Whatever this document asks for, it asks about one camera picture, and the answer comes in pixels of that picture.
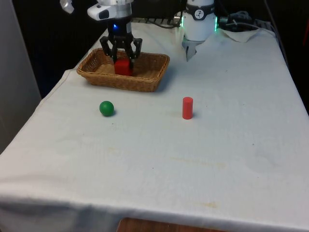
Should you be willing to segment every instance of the gray wall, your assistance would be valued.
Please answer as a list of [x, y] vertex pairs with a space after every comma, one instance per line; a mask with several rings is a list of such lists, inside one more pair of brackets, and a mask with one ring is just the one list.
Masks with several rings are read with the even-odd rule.
[[10, 0], [0, 0], [0, 153], [41, 100]]

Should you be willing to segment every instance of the stain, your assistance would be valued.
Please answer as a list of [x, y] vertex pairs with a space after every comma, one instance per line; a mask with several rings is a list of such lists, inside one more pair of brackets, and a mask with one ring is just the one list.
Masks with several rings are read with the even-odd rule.
[[173, 112], [167, 112], [167, 115], [179, 118], [183, 116], [183, 113], [181, 111], [173, 111]]
[[223, 169], [226, 168], [226, 164], [225, 163], [216, 163], [217, 168], [219, 169]]
[[114, 147], [107, 148], [107, 152], [108, 152], [109, 155], [114, 155], [114, 156], [122, 154], [122, 152], [120, 150], [118, 150], [117, 148], [114, 148]]
[[278, 155], [268, 153], [262, 148], [257, 148], [253, 154], [248, 155], [246, 158], [247, 167], [257, 173], [277, 172], [279, 162], [280, 157]]
[[204, 207], [213, 208], [213, 209], [217, 209], [218, 208], [218, 204], [216, 202], [200, 203], [200, 205], [202, 205]]
[[179, 161], [179, 162], [185, 162], [185, 163], [191, 163], [191, 164], [197, 164], [197, 165], [202, 165], [202, 166], [207, 166], [207, 167], [216, 167], [218, 169], [223, 169], [226, 167], [225, 163], [209, 163], [209, 162], [204, 162], [196, 159], [183, 159], [183, 158], [177, 158], [177, 157], [170, 157], [171, 160]]

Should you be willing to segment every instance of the robot logo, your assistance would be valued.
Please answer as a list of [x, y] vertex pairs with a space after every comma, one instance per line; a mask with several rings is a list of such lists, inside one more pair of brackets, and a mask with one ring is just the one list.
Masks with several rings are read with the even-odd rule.
[[204, 12], [202, 10], [196, 10], [194, 15], [197, 19], [201, 19], [204, 16]]

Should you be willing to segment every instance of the red cube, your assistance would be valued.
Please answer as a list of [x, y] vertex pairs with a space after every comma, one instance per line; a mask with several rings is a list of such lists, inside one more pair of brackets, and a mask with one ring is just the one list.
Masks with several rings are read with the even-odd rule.
[[119, 59], [114, 64], [115, 74], [123, 76], [132, 76], [133, 69], [130, 68], [129, 59]]

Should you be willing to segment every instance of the white cloth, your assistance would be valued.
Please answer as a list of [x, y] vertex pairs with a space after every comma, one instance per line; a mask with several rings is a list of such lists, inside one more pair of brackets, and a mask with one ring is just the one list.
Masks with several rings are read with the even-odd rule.
[[2, 232], [113, 232], [124, 217], [309, 230], [309, 120], [275, 38], [214, 34], [186, 62], [174, 32], [133, 24], [144, 52], [171, 58], [157, 92], [65, 72], [0, 156]]

